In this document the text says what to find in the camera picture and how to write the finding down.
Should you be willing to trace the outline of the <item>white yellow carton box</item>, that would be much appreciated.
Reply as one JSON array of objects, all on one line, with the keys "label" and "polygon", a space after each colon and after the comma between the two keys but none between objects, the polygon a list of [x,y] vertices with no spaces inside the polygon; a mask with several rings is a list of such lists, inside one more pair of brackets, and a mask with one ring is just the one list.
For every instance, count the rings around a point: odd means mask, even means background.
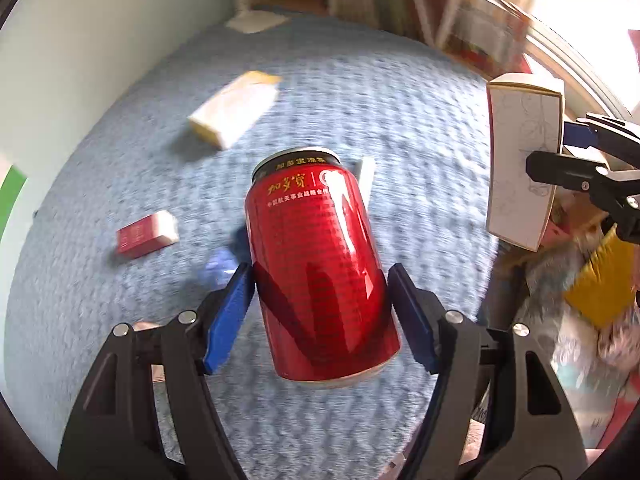
[{"label": "white yellow carton box", "polygon": [[271,110],[280,82],[279,76],[250,70],[194,110],[188,122],[201,139],[228,150]]}]

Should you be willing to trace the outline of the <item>patterned grey teal bedding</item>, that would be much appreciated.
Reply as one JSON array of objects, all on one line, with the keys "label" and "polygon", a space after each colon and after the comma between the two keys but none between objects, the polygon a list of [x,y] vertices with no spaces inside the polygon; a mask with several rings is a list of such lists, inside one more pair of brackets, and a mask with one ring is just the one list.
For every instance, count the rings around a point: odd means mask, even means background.
[{"label": "patterned grey teal bedding", "polygon": [[615,222],[586,196],[555,203],[536,252],[500,243],[482,311],[490,325],[526,325],[564,389],[588,448],[604,448],[622,426],[622,403],[639,397],[639,248],[634,302],[600,330],[570,307],[564,292]]}]

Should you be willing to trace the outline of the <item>small red white box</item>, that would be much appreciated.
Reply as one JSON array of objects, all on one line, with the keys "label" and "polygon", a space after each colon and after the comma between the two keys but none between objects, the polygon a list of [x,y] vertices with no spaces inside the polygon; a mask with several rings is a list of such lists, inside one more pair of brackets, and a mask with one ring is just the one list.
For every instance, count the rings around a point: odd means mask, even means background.
[{"label": "small red white box", "polygon": [[177,243],[178,220],[160,210],[117,231],[116,252],[134,259]]}]

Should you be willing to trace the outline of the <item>mustard yellow pillow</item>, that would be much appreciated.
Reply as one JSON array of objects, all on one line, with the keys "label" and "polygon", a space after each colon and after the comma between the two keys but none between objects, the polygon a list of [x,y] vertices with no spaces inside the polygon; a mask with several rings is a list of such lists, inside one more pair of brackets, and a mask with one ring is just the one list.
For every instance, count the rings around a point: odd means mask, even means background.
[{"label": "mustard yellow pillow", "polygon": [[599,330],[634,302],[635,247],[617,236],[614,224],[564,292],[566,303]]}]

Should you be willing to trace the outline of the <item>white cosmetics box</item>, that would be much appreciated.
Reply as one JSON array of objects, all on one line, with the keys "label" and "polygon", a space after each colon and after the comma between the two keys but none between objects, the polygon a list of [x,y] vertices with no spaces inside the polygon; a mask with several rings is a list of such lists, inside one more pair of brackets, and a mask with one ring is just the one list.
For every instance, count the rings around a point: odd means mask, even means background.
[{"label": "white cosmetics box", "polygon": [[555,187],[532,180],[526,159],[536,151],[559,154],[563,141],[564,82],[506,73],[487,84],[490,185],[487,231],[536,252],[549,220]]}]

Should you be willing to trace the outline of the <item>blue plastic wrapper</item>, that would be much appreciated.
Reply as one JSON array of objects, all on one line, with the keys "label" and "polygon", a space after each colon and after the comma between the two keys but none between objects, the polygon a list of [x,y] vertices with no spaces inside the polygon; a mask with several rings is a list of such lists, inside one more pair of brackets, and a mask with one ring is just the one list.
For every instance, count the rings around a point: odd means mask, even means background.
[{"label": "blue plastic wrapper", "polygon": [[245,224],[234,231],[227,244],[210,253],[198,279],[208,290],[224,288],[241,263],[250,263],[250,242]]}]

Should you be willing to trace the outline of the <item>white paper sheet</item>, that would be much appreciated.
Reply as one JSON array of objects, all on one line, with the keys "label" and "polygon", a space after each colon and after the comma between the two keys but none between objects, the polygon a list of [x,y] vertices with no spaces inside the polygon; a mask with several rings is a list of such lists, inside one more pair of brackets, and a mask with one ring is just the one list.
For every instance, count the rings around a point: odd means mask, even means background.
[{"label": "white paper sheet", "polygon": [[290,18],[264,10],[243,10],[226,23],[228,29],[245,35],[258,34],[285,24]]}]

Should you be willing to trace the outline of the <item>red drink can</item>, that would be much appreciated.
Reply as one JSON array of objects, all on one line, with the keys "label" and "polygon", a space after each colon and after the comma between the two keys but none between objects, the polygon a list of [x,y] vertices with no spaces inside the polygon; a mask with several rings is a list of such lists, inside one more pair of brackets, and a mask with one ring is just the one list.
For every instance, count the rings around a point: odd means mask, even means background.
[{"label": "red drink can", "polygon": [[356,177],[327,148],[258,162],[245,199],[250,255],[277,374],[338,387],[400,349]]}]

